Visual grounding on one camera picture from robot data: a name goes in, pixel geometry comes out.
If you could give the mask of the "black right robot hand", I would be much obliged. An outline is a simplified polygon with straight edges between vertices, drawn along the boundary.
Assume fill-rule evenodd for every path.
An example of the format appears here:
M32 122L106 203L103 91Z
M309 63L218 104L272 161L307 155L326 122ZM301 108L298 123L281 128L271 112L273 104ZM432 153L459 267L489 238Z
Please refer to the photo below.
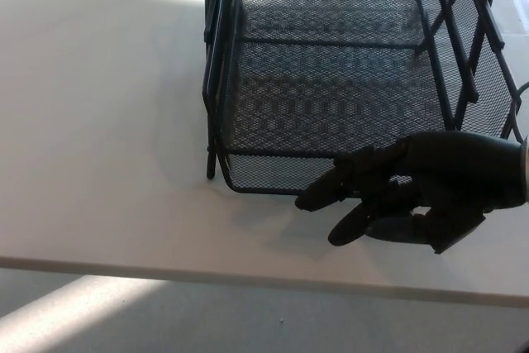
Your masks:
M353 197L359 204L327 237L333 246L368 236L441 254L492 211L528 202L528 143L423 131L386 147L368 145L334 159L295 205L315 212Z

